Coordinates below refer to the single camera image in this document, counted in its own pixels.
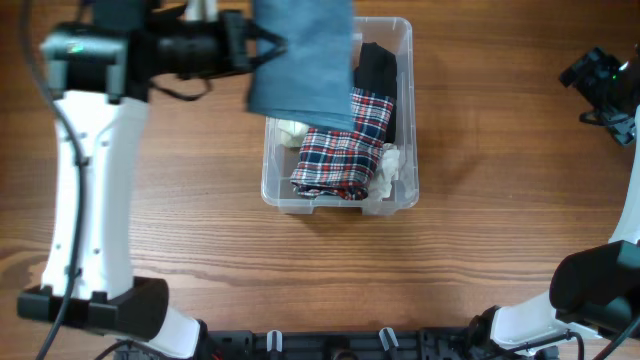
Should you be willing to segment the cream cloth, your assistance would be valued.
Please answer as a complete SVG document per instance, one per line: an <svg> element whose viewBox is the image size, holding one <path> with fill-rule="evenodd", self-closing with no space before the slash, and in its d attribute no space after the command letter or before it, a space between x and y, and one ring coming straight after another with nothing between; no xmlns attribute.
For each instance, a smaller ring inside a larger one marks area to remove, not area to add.
<svg viewBox="0 0 640 360"><path fill-rule="evenodd" d="M279 119L279 143L287 148L300 148L308 130L304 123Z"/></svg>

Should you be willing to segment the black garment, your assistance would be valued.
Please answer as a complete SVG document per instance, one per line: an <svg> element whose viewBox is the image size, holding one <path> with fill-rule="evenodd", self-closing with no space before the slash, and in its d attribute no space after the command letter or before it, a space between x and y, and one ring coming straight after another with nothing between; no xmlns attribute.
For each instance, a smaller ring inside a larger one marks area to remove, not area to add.
<svg viewBox="0 0 640 360"><path fill-rule="evenodd" d="M385 134L385 143L394 143L396 138L397 77L393 53L375 42L361 45L353 71L355 98L363 106L357 115L372 121L373 129L365 133L378 140Z"/></svg>

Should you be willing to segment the clear plastic storage bin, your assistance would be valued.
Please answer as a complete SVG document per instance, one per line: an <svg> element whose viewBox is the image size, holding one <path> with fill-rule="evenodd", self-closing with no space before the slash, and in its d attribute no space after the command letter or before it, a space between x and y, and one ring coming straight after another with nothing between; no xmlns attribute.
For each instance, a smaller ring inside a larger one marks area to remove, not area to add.
<svg viewBox="0 0 640 360"><path fill-rule="evenodd" d="M280 143L279 121L267 118L261 183L261 195L267 204L287 214L309 215L318 208L326 207L359 208L364 215L388 216L417 203L420 187L411 23L401 17L356 16L353 45L357 47L361 43L370 42L393 53L397 61L395 145L399 150L399 173L391 181L390 196L380 201L347 201L337 196L305 199L298 196L290 183L290 175L299 160L298 152Z"/></svg>

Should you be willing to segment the white printed t-shirt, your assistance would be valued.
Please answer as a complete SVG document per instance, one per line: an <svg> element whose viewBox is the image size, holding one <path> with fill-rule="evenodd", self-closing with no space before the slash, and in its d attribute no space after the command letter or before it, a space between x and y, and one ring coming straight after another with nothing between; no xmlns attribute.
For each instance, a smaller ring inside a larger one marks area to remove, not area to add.
<svg viewBox="0 0 640 360"><path fill-rule="evenodd" d="M395 144L383 145L382 157L368 186L368 199L382 201L391 196L392 182L400 168L400 150Z"/></svg>

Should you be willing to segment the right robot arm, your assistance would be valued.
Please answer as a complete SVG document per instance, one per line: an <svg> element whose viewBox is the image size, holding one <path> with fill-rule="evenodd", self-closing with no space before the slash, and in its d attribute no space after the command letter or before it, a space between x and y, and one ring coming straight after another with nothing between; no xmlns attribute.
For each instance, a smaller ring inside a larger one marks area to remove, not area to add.
<svg viewBox="0 0 640 360"><path fill-rule="evenodd" d="M513 306L493 306L465 328L413 333L293 333L272 330L248 340L250 359L556 359L573 342L605 339L598 358L639 336L639 171L631 174L619 223L608 243L567 256L548 292Z"/></svg>

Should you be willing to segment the plaid flannel cloth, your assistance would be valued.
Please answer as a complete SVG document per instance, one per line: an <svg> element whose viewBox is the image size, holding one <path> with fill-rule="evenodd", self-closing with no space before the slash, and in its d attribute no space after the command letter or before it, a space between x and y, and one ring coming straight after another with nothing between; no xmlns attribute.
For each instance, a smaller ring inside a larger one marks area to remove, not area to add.
<svg viewBox="0 0 640 360"><path fill-rule="evenodd" d="M352 131L309 129L290 176L297 195L366 199L382 157L394 105L392 97L355 88L351 92Z"/></svg>

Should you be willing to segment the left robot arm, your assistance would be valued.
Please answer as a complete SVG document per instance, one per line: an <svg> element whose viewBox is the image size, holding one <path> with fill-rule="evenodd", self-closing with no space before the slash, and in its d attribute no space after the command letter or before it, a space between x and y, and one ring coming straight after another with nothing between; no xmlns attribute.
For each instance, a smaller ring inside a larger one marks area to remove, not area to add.
<svg viewBox="0 0 640 360"><path fill-rule="evenodd" d="M17 300L23 319L112 335L118 348L160 359L217 359L204 322L171 307L159 278L137 277L129 251L133 171L154 78L251 73L286 40L211 3L172 9L157 1L85 1L90 22L58 25L33 66L56 117L54 235L37 286Z"/></svg>

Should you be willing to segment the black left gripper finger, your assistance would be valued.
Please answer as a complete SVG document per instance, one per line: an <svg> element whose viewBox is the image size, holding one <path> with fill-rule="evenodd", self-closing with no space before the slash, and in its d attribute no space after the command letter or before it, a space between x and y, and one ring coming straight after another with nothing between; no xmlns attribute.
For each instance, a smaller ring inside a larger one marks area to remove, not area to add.
<svg viewBox="0 0 640 360"><path fill-rule="evenodd" d="M256 43L256 54L249 59L251 70L256 70L262 65L284 55L288 50L287 43L271 44L267 42Z"/></svg>
<svg viewBox="0 0 640 360"><path fill-rule="evenodd" d="M270 32L255 22L247 23L249 37L254 40L265 40L273 45L286 45L287 40L278 34Z"/></svg>

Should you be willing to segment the blue denim jeans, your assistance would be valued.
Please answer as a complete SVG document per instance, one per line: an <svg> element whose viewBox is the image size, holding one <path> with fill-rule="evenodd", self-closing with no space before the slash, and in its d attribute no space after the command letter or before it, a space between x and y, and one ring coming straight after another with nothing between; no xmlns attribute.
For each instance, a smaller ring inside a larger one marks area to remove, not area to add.
<svg viewBox="0 0 640 360"><path fill-rule="evenodd" d="M259 66L247 110L310 127L351 131L353 5L349 0L258 0L255 23L287 42Z"/></svg>

